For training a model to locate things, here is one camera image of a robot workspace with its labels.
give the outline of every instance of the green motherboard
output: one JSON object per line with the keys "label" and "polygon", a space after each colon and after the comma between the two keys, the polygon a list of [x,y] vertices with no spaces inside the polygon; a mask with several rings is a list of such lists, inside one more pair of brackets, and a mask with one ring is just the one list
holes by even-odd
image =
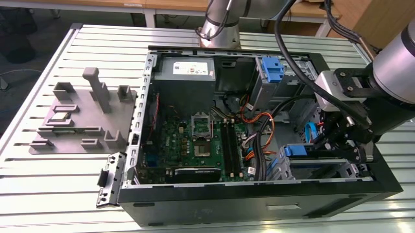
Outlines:
{"label": "green motherboard", "polygon": [[[165,121],[161,126],[159,143],[157,154],[145,154],[146,160],[146,183],[157,184],[165,182],[165,174],[173,171],[174,168],[218,168],[221,169],[220,182],[248,181],[246,167],[242,167],[241,150],[237,148],[241,174],[229,176],[225,174],[222,142],[221,142],[221,122],[212,121],[206,124],[201,121],[194,121],[193,132],[205,133],[212,130],[212,138],[208,140],[192,138],[190,120]],[[241,137],[245,133],[245,125],[234,123],[234,134],[240,144]]]}

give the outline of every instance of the aluminum slotted table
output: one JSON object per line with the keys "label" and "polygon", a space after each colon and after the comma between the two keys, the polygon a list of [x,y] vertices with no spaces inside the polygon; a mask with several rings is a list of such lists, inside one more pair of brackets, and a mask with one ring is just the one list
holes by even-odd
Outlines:
{"label": "aluminum slotted table", "polygon": [[[284,36],[289,51],[320,53],[330,69],[362,68],[357,46],[334,38]],[[241,33],[242,49],[277,50],[269,34]],[[27,153],[51,104],[53,86],[86,88],[83,67],[99,69],[109,89],[129,85],[139,93],[147,45],[197,46],[192,30],[82,25],[69,30],[26,100],[0,139],[0,231],[109,232],[139,230],[121,208],[95,209],[97,174],[106,154]],[[368,202],[330,218],[150,227],[170,232],[402,232],[415,231],[415,124],[406,122],[381,137],[380,152],[404,192]]]}

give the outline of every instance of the open computer tower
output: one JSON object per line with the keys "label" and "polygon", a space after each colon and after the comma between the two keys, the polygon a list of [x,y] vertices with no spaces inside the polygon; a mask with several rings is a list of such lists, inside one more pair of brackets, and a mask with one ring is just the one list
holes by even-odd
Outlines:
{"label": "open computer tower", "polygon": [[[292,53],[314,80],[320,54]],[[265,180],[246,160],[252,118],[294,95],[313,94],[278,52],[149,47],[127,137],[99,176],[97,207],[119,205],[139,226],[328,217],[401,191],[374,148],[374,162],[296,157],[321,127],[318,103],[302,99],[274,117]],[[269,129],[261,135],[262,142]]]}

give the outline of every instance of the wooden desk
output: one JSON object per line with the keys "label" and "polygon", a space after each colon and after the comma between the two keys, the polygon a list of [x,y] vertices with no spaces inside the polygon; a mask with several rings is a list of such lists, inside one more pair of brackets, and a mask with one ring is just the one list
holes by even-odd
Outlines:
{"label": "wooden desk", "polygon": [[[146,27],[154,28],[157,14],[202,17],[208,0],[0,0],[0,6],[141,13],[145,15]],[[334,8],[332,8],[332,14],[334,17],[341,16]],[[318,8],[318,4],[309,2],[294,4],[289,20],[321,24],[316,36],[325,37],[329,32],[325,11]]]}
{"label": "wooden desk", "polygon": [[[145,8],[186,10],[186,11],[206,11],[208,0],[146,0]],[[340,17],[337,9],[332,8],[332,15]],[[318,8],[317,3],[302,1],[294,4],[290,8],[293,17],[316,17],[326,18],[325,10]]]}

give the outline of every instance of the floor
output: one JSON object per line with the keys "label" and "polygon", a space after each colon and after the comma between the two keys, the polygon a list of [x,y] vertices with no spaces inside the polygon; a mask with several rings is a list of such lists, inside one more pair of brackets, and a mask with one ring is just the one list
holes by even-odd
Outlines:
{"label": "floor", "polygon": [[[42,70],[58,47],[71,23],[114,25],[114,26],[145,26],[143,15],[127,13],[61,11],[59,18],[53,19],[47,10],[33,9],[33,19],[37,31],[27,35],[31,47],[35,50],[35,58],[23,64],[11,64],[0,55],[0,74],[15,69]],[[157,27],[194,29],[202,26],[202,17],[186,16],[157,16]],[[240,31],[260,33],[258,20],[240,20]],[[0,91],[0,136],[2,135],[18,107],[31,89],[39,76],[35,71],[17,71],[1,75],[9,83],[6,91]]]}

